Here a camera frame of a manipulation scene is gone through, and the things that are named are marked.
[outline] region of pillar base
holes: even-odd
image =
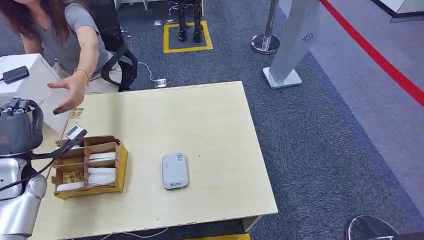
[[[285,79],[275,79],[270,73],[270,68],[265,67],[263,69],[263,75],[268,81],[269,87],[271,87],[272,89],[290,87],[302,83],[301,78],[295,70],[292,70]]]

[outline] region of silver stanchion base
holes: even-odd
[[[346,228],[346,240],[389,240],[399,233],[378,217],[355,217]]]
[[[253,37],[251,45],[253,50],[261,54],[275,54],[280,47],[281,41],[278,37],[272,35],[267,49],[262,49],[264,43],[265,34],[259,34]]]

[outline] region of gray t-shirt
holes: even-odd
[[[90,13],[80,4],[71,3],[65,8],[65,18],[71,33],[67,40],[63,41],[60,45],[56,38],[56,30],[53,26],[49,29],[44,30],[38,27],[38,33],[41,38],[42,47],[51,52],[57,61],[60,63],[62,68],[70,75],[74,73],[74,70],[78,67],[80,61],[80,44],[78,43],[77,34],[75,33],[78,28],[82,26],[92,27],[97,32],[98,39],[98,62],[97,67],[93,73],[93,76],[99,74],[102,70],[103,65],[109,60],[108,51],[105,49],[105,44],[100,37],[99,29]]]

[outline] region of black device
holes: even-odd
[[[11,84],[30,76],[30,72],[26,66],[21,66],[10,71],[3,72],[3,81]]]

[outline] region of woman's hand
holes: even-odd
[[[56,83],[49,83],[47,86],[51,89],[68,89],[68,99],[53,110],[54,115],[70,111],[78,107],[84,101],[84,90],[88,79],[82,71],[76,71],[73,75]]]

